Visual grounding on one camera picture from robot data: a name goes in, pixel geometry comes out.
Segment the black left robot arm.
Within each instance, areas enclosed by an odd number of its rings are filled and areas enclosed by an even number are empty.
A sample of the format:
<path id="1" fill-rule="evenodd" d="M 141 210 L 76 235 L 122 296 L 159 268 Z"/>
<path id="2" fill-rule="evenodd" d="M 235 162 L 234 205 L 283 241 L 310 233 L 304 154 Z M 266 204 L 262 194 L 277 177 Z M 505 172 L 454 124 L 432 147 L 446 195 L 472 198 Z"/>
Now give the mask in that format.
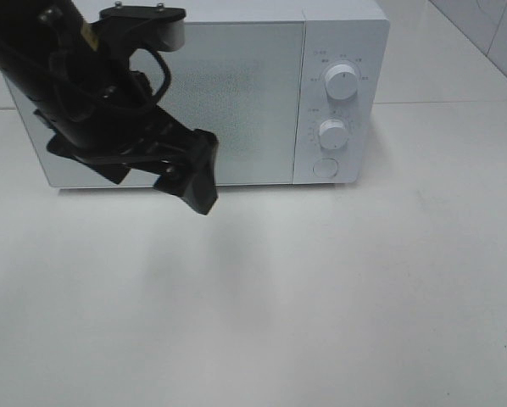
<path id="1" fill-rule="evenodd" d="M 183 46 L 186 15 L 116 3 L 88 22 L 71 1 L 0 1 L 0 71 L 53 132 L 49 153 L 115 184 L 155 174 L 156 190 L 206 215 L 218 140 L 159 104 L 172 78 L 162 55 Z"/>

